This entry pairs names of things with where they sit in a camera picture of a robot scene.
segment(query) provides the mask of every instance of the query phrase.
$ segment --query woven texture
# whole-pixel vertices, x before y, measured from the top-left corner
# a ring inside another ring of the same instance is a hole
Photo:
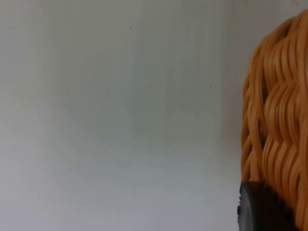
[[[265,181],[308,231],[308,11],[267,35],[243,90],[242,181]]]

